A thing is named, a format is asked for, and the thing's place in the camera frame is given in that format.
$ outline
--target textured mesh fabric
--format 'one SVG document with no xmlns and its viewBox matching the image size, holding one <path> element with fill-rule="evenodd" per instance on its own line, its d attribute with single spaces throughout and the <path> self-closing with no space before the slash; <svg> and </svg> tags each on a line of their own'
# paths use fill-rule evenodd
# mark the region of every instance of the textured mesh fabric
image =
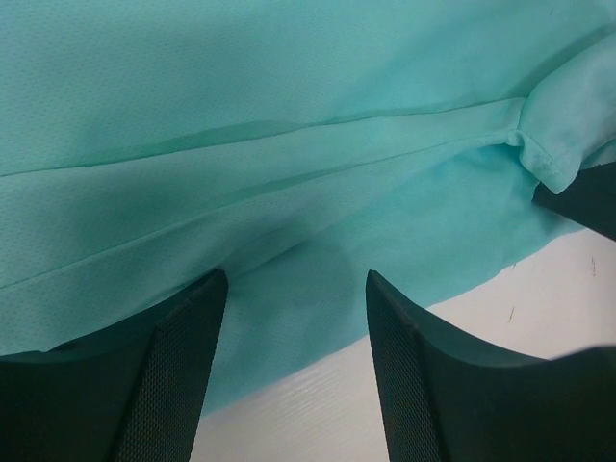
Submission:
<svg viewBox="0 0 616 462">
<path fill-rule="evenodd" d="M 372 359 L 391 462 L 449 458 L 420 353 L 421 338 L 405 326 L 375 284 L 366 291 Z"/>
<path fill-rule="evenodd" d="M 157 324 L 110 461 L 190 460 L 222 323 L 223 279 L 215 274 Z"/>
<path fill-rule="evenodd" d="M 365 335 L 368 268 L 422 305 L 485 281 L 573 229 L 530 201 L 613 134 L 615 18 L 614 0 L 4 2 L 0 353 L 221 267 L 216 408 Z"/>
</svg>

